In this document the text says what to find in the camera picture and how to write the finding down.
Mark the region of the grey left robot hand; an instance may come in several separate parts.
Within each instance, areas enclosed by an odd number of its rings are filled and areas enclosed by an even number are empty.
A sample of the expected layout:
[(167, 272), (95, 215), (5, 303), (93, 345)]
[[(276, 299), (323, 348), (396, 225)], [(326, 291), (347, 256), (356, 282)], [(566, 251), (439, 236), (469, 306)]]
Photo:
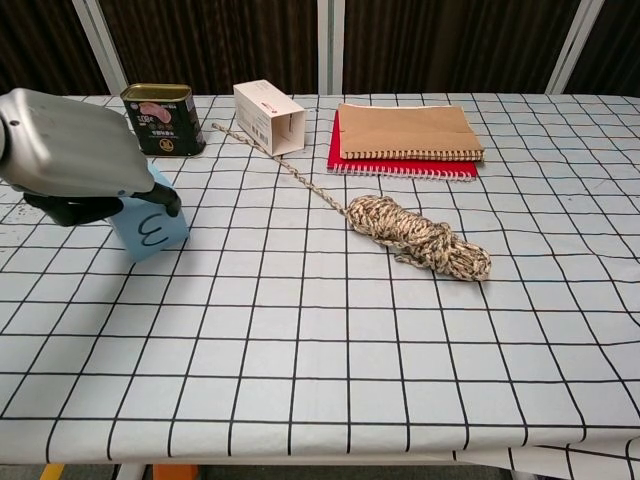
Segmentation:
[(1, 97), (1, 178), (65, 227), (112, 217), (127, 198), (161, 205), (171, 217), (181, 210), (122, 115), (25, 88)]

